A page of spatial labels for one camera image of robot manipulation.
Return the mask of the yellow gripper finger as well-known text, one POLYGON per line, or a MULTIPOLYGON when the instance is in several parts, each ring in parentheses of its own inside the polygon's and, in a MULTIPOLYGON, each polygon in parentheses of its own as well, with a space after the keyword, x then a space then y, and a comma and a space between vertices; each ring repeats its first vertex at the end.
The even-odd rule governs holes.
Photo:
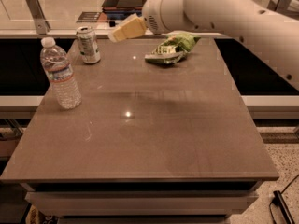
POLYGON ((147 25, 144 18, 132 14, 110 31, 108 33, 108 38, 112 42, 120 42, 126 39, 143 36, 146 31, 147 25))

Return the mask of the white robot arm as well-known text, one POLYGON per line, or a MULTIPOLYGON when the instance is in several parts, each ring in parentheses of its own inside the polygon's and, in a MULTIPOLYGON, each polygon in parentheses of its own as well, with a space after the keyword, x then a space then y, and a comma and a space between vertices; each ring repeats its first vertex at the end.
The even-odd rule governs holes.
POLYGON ((136 38, 147 30, 215 32, 231 37, 299 89, 299 22, 252 0, 147 0, 142 16, 130 16, 108 37, 136 38))

